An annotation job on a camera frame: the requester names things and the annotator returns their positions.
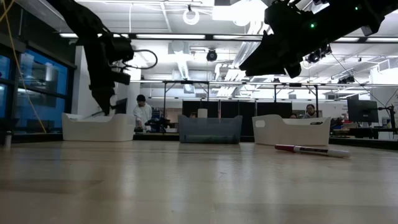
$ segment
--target red marker cap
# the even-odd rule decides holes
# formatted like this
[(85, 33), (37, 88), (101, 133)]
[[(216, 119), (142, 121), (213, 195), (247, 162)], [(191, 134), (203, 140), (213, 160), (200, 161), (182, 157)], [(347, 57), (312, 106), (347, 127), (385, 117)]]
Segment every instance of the red marker cap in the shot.
[(294, 146), (275, 145), (275, 149), (287, 152), (294, 152)]

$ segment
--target white shirt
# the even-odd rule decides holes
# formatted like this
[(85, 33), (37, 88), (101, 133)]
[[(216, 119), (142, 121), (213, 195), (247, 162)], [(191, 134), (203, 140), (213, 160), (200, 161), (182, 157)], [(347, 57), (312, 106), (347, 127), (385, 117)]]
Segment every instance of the white shirt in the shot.
[(143, 107), (137, 105), (132, 113), (136, 117), (136, 121), (141, 121), (142, 128), (150, 131), (150, 126), (145, 127), (145, 123), (152, 118), (152, 107), (147, 103)]

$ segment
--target yellow cable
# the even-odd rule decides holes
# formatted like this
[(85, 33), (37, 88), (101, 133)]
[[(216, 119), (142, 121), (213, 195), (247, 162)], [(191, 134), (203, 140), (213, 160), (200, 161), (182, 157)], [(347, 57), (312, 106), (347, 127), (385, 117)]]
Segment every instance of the yellow cable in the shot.
[(10, 5), (8, 6), (7, 9), (4, 7), (4, 14), (0, 17), (0, 22), (4, 19), (4, 16), (6, 16), (8, 11), (11, 9), (11, 6), (14, 4), (14, 1), (15, 0), (11, 1)]
[(6, 22), (7, 22), (8, 34), (9, 34), (9, 36), (10, 36), (10, 41), (11, 41), (11, 47), (12, 47), (12, 51), (14, 52), (14, 58), (15, 58), (15, 62), (16, 62), (16, 64), (17, 64), (19, 76), (20, 76), (20, 78), (21, 78), (21, 80), (22, 80), (22, 85), (24, 86), (27, 99), (29, 100), (29, 104), (30, 104), (30, 106), (32, 107), (33, 112), (35, 113), (36, 118), (39, 120), (40, 126), (42, 127), (44, 134), (47, 134), (47, 132), (46, 132), (46, 130), (45, 130), (45, 128), (44, 128), (44, 125), (43, 125), (43, 123), (42, 123), (42, 120), (39, 118), (39, 116), (38, 116), (38, 114), (37, 114), (37, 112), (36, 112), (36, 110), (35, 110), (35, 107), (34, 107), (32, 101), (30, 100), (30, 96), (29, 96), (29, 94), (28, 94), (28, 92), (27, 92), (27, 88), (26, 88), (26, 85), (25, 85), (25, 80), (24, 80), (24, 77), (22, 76), (21, 67), (19, 66), (19, 61), (18, 61), (17, 53), (16, 53), (16, 51), (15, 51), (14, 41), (13, 41), (13, 39), (12, 39), (11, 28), (10, 28), (10, 22), (8, 21), (7, 13), (8, 13), (8, 10), (10, 10), (10, 8), (11, 8), (12, 4), (14, 3), (14, 1), (15, 1), (15, 0), (12, 0), (12, 1), (11, 1), (10, 6), (8, 7), (8, 9), (6, 9), (6, 3), (5, 3), (5, 2), (3, 3), (4, 14), (0, 17), (0, 22), (1, 22), (1, 20), (3, 19), (3, 17), (5, 16), (5, 17), (6, 17)]

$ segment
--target white bin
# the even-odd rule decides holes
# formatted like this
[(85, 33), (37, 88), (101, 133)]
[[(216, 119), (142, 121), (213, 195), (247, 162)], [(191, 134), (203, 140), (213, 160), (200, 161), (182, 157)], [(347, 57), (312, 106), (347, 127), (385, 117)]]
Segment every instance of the white bin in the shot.
[(62, 114), (65, 141), (132, 141), (134, 127), (134, 117), (126, 114), (89, 119), (75, 114)]
[(253, 117), (256, 144), (274, 146), (327, 146), (331, 118), (282, 119), (279, 115)]

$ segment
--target translucent gray bin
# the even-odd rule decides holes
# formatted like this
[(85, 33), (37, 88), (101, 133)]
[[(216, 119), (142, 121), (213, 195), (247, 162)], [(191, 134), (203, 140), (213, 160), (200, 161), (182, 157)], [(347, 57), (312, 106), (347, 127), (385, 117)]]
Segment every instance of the translucent gray bin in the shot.
[(242, 116), (235, 118), (188, 118), (178, 116), (180, 143), (239, 144)]

